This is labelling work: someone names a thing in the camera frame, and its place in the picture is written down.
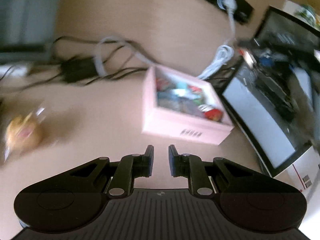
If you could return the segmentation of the pink storage box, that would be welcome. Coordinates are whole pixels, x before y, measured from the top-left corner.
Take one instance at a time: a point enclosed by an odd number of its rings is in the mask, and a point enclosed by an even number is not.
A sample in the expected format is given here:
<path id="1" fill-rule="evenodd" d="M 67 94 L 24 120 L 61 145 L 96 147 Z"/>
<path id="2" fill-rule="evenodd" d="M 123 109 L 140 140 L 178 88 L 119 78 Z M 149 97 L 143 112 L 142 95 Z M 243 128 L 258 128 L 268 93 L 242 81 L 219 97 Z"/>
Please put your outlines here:
<path id="1" fill-rule="evenodd" d="M 142 133 L 219 145 L 234 125 L 212 85 L 174 69 L 154 65 L 143 81 Z M 223 111 L 220 122 L 204 113 Z"/>

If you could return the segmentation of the glass-sided computer case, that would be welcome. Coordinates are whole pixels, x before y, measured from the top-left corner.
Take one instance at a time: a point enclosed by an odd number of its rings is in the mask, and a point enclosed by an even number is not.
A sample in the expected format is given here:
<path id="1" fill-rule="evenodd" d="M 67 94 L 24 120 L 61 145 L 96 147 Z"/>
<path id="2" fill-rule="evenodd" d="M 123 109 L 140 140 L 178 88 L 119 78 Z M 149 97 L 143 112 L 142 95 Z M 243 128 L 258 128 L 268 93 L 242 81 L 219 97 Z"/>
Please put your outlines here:
<path id="1" fill-rule="evenodd" d="M 276 177 L 319 147 L 319 31 L 269 7 L 220 92 L 254 147 L 264 174 Z"/>

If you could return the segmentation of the black power adapter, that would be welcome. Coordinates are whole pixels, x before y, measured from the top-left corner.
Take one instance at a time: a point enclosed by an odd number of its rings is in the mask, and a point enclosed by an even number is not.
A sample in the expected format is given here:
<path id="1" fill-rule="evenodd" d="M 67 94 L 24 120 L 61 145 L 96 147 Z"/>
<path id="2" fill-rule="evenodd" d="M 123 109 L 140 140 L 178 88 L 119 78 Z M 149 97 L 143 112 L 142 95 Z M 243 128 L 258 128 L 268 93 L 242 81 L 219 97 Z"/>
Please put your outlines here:
<path id="1" fill-rule="evenodd" d="M 60 64 L 62 81 L 76 83 L 78 81 L 98 77 L 93 57 L 73 57 Z"/>

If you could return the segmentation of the packaged yellow bun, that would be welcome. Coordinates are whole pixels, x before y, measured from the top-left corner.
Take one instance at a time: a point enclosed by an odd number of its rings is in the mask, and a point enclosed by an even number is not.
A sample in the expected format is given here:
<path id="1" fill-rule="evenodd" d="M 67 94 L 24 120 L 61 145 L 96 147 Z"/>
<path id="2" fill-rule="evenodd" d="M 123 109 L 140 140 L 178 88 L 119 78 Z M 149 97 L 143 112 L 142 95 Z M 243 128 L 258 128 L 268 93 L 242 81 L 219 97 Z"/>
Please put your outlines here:
<path id="1" fill-rule="evenodd" d="M 37 148 L 44 139 L 42 123 L 44 107 L 36 108 L 27 115 L 15 115 L 4 131 L 4 162 L 13 155 Z"/>

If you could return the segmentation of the red round snack tin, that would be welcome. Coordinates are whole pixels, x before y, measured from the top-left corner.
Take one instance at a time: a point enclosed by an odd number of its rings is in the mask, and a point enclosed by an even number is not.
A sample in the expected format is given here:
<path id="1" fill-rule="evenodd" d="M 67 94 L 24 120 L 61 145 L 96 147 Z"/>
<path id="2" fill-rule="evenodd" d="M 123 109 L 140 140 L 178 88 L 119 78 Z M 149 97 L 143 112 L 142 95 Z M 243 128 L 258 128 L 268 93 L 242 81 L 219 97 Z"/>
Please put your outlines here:
<path id="1" fill-rule="evenodd" d="M 215 122 L 220 122 L 223 118 L 223 111 L 221 111 L 220 109 L 214 108 L 211 109 L 209 111 L 206 111 L 204 113 L 204 116 L 208 119 L 208 120 L 212 120 Z"/>

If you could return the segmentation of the computer monitor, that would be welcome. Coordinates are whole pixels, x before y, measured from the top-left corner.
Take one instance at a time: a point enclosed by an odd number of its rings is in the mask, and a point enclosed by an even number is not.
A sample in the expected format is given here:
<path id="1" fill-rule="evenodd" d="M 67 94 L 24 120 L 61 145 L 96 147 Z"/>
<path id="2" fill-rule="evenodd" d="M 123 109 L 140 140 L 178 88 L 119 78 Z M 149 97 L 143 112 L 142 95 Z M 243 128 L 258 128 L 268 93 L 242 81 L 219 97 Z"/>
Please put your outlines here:
<path id="1" fill-rule="evenodd" d="M 48 61 L 61 0 L 1 0 L 1 63 Z"/>

